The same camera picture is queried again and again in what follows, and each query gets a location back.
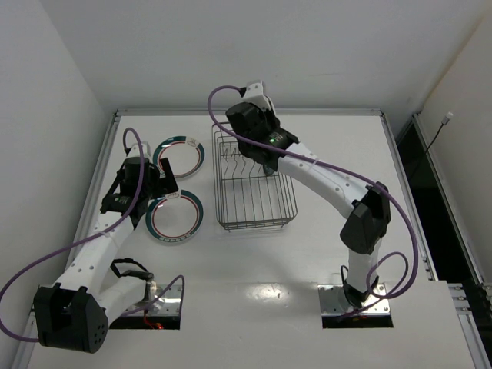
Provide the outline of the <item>green red rimmed plate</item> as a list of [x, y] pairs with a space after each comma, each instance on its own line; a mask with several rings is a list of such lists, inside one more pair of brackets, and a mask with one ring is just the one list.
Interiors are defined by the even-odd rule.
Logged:
[[181, 189], [153, 200], [145, 215], [148, 233], [165, 246], [188, 241], [199, 231], [204, 208], [198, 196]]
[[176, 179], [183, 179], [196, 173], [205, 160], [205, 149], [195, 138], [177, 135], [167, 138], [157, 145], [152, 155], [152, 161], [159, 167], [161, 173], [164, 167], [161, 161], [167, 158]]

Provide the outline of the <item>small blue floral plate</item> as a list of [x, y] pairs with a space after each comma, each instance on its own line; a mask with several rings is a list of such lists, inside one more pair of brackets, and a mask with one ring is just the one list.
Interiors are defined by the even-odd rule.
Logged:
[[276, 171], [273, 168], [270, 168], [268, 165], [262, 165], [262, 168], [266, 177], [271, 177], [276, 174]]

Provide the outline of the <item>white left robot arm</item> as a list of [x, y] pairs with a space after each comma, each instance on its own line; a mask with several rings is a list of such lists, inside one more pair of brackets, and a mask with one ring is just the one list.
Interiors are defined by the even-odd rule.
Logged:
[[40, 345], [95, 353], [113, 321], [132, 305], [148, 301], [151, 272], [126, 271], [106, 290], [102, 282], [149, 201], [177, 190], [167, 158], [154, 165], [148, 158], [127, 156], [103, 197], [91, 240], [51, 287], [36, 291], [33, 304]]

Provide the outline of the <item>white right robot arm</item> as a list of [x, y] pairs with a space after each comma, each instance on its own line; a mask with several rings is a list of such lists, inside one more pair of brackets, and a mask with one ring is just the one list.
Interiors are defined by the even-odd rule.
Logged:
[[[314, 154], [292, 133], [280, 126], [271, 112], [263, 112], [252, 103], [241, 102], [225, 113], [236, 135], [315, 159]], [[299, 181], [331, 204], [345, 219], [340, 237], [349, 249], [348, 272], [343, 282], [344, 295], [360, 308], [378, 282], [376, 272], [383, 236], [391, 220], [389, 200], [371, 185], [315, 163], [281, 154], [238, 140], [239, 151], [264, 167]]]

